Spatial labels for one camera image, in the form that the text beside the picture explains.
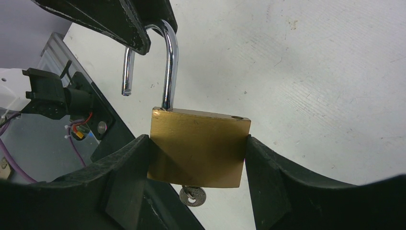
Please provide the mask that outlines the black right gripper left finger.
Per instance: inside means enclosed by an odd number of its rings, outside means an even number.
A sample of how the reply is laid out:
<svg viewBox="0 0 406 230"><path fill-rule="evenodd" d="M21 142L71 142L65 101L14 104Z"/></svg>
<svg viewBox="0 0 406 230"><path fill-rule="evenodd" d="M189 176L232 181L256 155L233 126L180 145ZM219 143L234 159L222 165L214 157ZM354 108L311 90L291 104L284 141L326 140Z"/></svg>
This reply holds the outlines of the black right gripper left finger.
<svg viewBox="0 0 406 230"><path fill-rule="evenodd" d="M202 224L167 184L147 180L150 139L51 182L0 183L3 230L201 230Z"/></svg>

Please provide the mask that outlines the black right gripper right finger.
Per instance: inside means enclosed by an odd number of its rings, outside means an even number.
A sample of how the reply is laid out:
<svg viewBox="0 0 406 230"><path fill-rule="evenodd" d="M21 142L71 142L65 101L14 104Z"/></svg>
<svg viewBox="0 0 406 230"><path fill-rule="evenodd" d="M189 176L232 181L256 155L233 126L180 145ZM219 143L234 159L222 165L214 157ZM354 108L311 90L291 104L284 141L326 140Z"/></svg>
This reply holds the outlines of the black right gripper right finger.
<svg viewBox="0 0 406 230"><path fill-rule="evenodd" d="M403 230L406 177L365 185L313 172L248 137L246 171L258 230Z"/></svg>

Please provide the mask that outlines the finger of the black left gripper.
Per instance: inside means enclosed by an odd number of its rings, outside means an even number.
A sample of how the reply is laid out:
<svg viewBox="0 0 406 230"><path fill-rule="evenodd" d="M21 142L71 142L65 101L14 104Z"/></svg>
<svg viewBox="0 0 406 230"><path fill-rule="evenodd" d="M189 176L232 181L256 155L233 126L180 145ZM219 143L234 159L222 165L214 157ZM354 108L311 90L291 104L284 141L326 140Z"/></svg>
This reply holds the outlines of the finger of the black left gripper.
<svg viewBox="0 0 406 230"><path fill-rule="evenodd" d="M177 32L178 25L169 0L134 0L133 5L142 25L165 20Z"/></svg>
<svg viewBox="0 0 406 230"><path fill-rule="evenodd" d="M110 37L140 55L151 41L130 0L35 0L40 8Z"/></svg>

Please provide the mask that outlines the silver key with ring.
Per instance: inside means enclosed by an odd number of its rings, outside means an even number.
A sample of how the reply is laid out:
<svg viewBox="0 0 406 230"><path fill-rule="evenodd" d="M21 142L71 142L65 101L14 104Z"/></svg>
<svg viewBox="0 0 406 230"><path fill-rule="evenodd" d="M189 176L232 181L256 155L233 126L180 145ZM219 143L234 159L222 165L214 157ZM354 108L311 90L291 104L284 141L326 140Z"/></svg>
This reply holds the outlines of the silver key with ring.
<svg viewBox="0 0 406 230"><path fill-rule="evenodd" d="M182 186L180 201L189 207L199 207L206 201L206 192L201 187Z"/></svg>

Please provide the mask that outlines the large brass padlock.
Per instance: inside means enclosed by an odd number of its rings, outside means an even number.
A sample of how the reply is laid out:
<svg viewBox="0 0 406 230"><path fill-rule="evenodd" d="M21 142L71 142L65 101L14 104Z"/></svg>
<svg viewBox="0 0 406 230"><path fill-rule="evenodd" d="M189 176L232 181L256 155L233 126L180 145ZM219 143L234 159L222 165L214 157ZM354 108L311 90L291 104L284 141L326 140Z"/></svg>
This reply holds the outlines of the large brass padlock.
<svg viewBox="0 0 406 230"><path fill-rule="evenodd" d="M175 109L179 60L175 31L165 20L150 23L146 29L161 33L167 49L162 104L152 110L147 177L193 187L238 188L251 121L235 115Z"/></svg>

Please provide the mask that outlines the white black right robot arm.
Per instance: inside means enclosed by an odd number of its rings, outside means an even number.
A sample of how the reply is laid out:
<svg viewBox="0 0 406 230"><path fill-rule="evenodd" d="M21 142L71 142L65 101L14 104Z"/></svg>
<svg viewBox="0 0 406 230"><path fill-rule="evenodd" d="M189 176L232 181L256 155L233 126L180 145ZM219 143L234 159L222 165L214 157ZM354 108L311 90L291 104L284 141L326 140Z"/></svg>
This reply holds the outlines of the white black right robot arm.
<svg viewBox="0 0 406 230"><path fill-rule="evenodd" d="M64 87L61 77L29 68L3 69L1 82L23 101L17 114L96 118L95 90ZM406 177L356 186L319 175L254 137L242 147L259 230L403 230ZM175 195L148 195L142 135L115 153L53 182L0 183L3 230L201 230Z"/></svg>

